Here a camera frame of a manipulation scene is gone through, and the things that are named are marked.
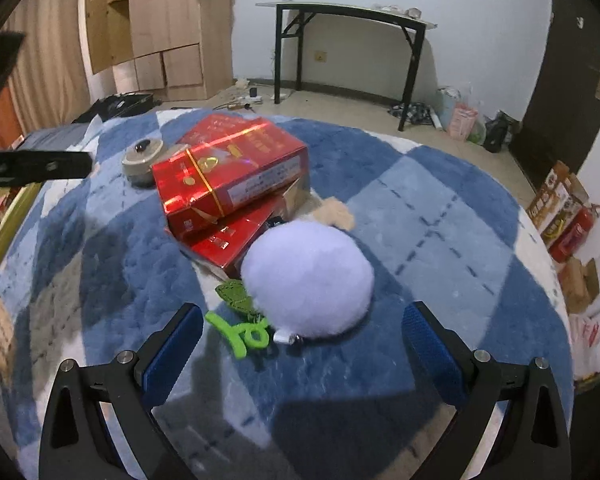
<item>wooden wardrobe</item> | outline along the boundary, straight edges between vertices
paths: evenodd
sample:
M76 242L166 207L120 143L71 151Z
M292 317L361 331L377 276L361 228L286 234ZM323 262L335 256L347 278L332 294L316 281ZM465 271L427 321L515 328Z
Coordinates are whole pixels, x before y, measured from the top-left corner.
M91 63L100 70L113 66L119 92L151 91L165 101L203 100L233 84L231 0L100 1L100 19L109 20L109 26L100 25L100 32L92 35L89 1ZM108 41L102 40L103 30ZM94 64L92 40L98 43L96 51L108 43L107 62Z

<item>red box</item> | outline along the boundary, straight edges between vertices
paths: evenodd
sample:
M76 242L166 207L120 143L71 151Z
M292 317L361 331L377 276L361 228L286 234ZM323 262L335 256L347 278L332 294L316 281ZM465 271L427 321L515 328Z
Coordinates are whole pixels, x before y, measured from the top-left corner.
M275 216L291 220L310 193L308 174L284 191L252 202L220 221L220 225L189 233L180 246L192 260L222 280L240 277L240 264L251 244L267 229Z
M178 143L183 150L152 167L178 239L308 171L307 146L263 118L212 114Z

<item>dark brown door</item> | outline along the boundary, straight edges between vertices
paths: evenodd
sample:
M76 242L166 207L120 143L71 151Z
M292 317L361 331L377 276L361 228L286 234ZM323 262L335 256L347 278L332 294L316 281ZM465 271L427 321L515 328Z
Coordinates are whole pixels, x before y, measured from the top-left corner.
M22 136L9 85L0 92L0 150L8 150Z
M573 172L600 129L600 14L589 0L553 0L542 67L510 151L538 188L557 160Z

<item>fire extinguisher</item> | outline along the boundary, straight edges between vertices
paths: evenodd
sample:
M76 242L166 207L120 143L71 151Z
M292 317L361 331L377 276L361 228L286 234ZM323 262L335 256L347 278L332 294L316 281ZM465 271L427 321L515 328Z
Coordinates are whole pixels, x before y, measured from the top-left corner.
M565 262L587 239L589 231L599 216L600 205L592 204L591 207L583 207L549 249L551 257L559 264Z

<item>white pompom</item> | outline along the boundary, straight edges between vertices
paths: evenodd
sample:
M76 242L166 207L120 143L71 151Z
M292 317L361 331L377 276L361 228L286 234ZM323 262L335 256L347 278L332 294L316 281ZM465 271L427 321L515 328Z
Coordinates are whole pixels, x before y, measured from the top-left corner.
M307 338L345 332L369 308L374 270L333 227L296 220L265 232L242 263L242 280L271 326Z

